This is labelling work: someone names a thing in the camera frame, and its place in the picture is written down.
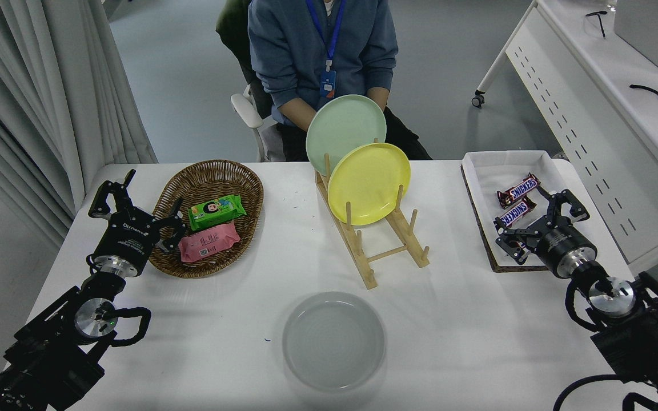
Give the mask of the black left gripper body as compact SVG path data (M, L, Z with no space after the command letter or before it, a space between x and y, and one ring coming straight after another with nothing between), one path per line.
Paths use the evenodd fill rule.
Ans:
M141 274L159 241L156 220L139 208L111 214L93 253L93 266L115 274Z

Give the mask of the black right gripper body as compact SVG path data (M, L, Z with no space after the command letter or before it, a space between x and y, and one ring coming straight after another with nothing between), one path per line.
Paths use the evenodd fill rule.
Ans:
M596 247L572 225L534 224L533 252L553 274L582 274L598 268Z

